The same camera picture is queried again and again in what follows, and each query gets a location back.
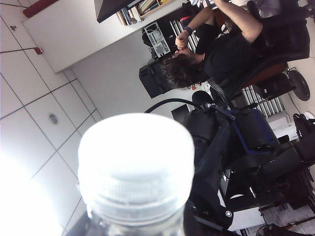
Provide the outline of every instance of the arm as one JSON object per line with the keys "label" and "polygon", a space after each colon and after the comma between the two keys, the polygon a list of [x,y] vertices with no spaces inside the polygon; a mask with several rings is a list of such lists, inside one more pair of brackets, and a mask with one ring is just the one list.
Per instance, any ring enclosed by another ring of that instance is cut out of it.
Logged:
{"label": "arm", "polygon": [[224,0],[214,0],[217,7],[241,29],[243,37],[253,43],[262,31],[262,23],[243,8]]}
{"label": "arm", "polygon": [[[188,27],[194,31],[196,28],[206,23],[209,25],[213,25],[215,22],[214,14],[212,8],[209,6],[203,8],[188,24]],[[183,49],[187,47],[189,32],[184,30],[180,35],[177,36],[175,40],[175,44],[178,49]]]}

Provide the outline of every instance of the bottle neck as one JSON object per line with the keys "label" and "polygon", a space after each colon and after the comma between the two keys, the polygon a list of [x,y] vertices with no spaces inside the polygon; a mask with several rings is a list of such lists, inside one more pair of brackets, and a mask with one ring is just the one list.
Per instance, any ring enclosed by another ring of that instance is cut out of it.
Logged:
{"label": "bottle neck", "polygon": [[106,236],[185,236],[183,213],[184,207],[168,219],[146,226],[122,226],[108,222],[100,227]]}

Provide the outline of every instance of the office room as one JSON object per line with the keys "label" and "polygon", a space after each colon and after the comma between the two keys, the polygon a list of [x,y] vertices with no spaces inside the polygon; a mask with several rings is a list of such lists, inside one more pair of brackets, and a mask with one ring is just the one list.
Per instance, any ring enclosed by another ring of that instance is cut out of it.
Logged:
{"label": "office room", "polygon": [[313,0],[0,16],[1,235],[315,235]]}

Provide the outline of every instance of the person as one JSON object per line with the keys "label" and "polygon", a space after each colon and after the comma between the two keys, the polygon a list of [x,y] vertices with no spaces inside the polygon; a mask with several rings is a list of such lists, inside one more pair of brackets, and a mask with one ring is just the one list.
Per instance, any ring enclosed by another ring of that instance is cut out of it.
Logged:
{"label": "person", "polygon": [[[200,85],[209,79],[217,84],[240,79],[258,59],[252,43],[263,25],[241,7],[224,0],[214,2],[240,32],[220,34],[212,9],[202,9],[177,36],[175,54],[163,60],[162,73],[174,89]],[[202,31],[196,53],[187,48],[188,37],[194,30]]]}

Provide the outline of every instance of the red object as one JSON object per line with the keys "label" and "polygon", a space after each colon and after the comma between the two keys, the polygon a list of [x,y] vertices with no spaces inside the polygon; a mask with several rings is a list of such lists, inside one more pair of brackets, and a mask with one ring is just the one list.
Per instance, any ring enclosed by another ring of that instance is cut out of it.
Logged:
{"label": "red object", "polygon": [[39,0],[35,2],[32,6],[26,8],[23,13],[26,17],[30,18],[57,1],[58,0]]}
{"label": "red object", "polygon": [[185,16],[185,17],[181,18],[180,21],[184,21],[184,20],[187,20],[189,18],[190,18],[190,16]]}
{"label": "red object", "polygon": [[34,48],[34,50],[38,55],[43,54],[43,50],[41,48]]}
{"label": "red object", "polygon": [[250,86],[250,85],[254,85],[260,81],[266,80],[280,72],[285,71],[287,68],[286,63],[280,63],[280,64],[276,64],[276,65],[272,65],[264,70],[262,70],[261,72],[259,72],[258,74],[256,74],[252,79],[250,79],[244,86],[243,88]]}
{"label": "red object", "polygon": [[284,227],[282,227],[283,229],[285,229],[285,230],[288,230],[288,229],[291,229],[292,228],[292,225],[287,225],[287,226],[284,226]]}

